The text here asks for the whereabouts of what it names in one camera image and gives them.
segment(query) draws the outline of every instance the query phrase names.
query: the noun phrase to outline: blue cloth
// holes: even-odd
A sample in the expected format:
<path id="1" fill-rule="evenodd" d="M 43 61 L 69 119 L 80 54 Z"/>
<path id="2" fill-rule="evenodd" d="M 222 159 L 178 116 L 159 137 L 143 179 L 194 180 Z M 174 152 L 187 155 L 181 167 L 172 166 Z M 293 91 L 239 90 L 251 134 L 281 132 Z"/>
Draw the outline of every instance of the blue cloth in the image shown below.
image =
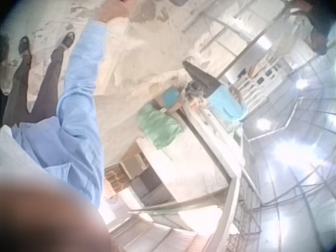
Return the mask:
<path id="1" fill-rule="evenodd" d="M 229 90 L 221 85 L 208 97 L 211 107 L 224 121 L 235 122 L 242 120 L 247 115 L 247 107 L 240 104 Z"/>
<path id="2" fill-rule="evenodd" d="M 72 185 L 97 208 L 103 188 L 103 149 L 93 92 L 103 60 L 105 24 L 92 21 L 73 49 L 56 117 L 13 127 L 13 138 L 50 175 Z"/>
<path id="3" fill-rule="evenodd" d="M 165 93 L 161 95 L 164 107 L 170 109 L 174 106 L 180 99 L 181 94 L 175 87 L 170 87 Z"/>

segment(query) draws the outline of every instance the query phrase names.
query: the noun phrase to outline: green cloth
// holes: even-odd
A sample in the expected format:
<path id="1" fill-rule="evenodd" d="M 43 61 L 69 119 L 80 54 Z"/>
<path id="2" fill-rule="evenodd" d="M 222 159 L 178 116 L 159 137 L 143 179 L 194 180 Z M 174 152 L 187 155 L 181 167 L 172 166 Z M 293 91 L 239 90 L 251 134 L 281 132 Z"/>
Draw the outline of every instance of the green cloth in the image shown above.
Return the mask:
<path id="1" fill-rule="evenodd" d="M 146 104 L 139 111 L 138 122 L 140 129 L 153 141 L 158 150 L 171 144 L 176 136 L 183 132 L 178 121 L 157 111 L 150 104 Z"/>

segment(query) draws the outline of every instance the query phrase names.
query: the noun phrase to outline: leg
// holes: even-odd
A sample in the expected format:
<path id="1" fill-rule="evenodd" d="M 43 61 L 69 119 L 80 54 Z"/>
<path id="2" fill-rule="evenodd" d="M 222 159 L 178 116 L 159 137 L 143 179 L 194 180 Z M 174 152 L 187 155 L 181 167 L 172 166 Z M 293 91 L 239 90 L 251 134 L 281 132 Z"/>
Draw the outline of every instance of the leg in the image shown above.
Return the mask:
<path id="1" fill-rule="evenodd" d="M 56 115 L 58 102 L 58 80 L 61 73 L 64 48 L 58 47 L 51 54 L 51 63 L 41 84 L 33 110 L 29 116 L 30 123 L 37 123 Z"/>
<path id="2" fill-rule="evenodd" d="M 13 87 L 8 96 L 3 118 L 3 124 L 10 127 L 14 124 L 25 122 L 29 115 L 27 110 L 27 90 L 31 62 L 30 55 L 23 55 L 22 62 L 14 74 Z"/>

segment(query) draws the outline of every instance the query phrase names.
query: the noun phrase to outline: white wall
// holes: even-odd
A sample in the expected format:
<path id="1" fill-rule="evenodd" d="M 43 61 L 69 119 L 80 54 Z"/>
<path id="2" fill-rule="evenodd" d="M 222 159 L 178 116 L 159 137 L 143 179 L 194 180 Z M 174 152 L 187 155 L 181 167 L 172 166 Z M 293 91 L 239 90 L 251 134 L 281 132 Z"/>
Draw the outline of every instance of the white wall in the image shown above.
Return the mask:
<path id="1" fill-rule="evenodd" d="M 216 192 L 228 185 L 195 135 L 181 123 L 184 132 L 164 150 L 157 150 L 147 138 L 137 140 L 153 169 L 178 202 Z"/>

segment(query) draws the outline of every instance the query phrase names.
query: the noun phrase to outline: black shoe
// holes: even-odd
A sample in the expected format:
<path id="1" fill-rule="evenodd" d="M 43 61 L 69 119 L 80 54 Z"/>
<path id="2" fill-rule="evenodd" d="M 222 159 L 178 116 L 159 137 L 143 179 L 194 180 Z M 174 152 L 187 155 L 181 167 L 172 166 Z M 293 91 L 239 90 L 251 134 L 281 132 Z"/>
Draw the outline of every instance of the black shoe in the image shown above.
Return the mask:
<path id="1" fill-rule="evenodd" d="M 23 54 L 23 52 L 26 50 L 28 50 L 29 55 L 31 56 L 29 38 L 27 36 L 24 36 L 22 39 L 20 39 L 19 54 Z"/>
<path id="2" fill-rule="evenodd" d="M 68 49 L 72 46 L 75 41 L 75 33 L 69 32 L 63 39 L 62 44 L 65 45 Z"/>

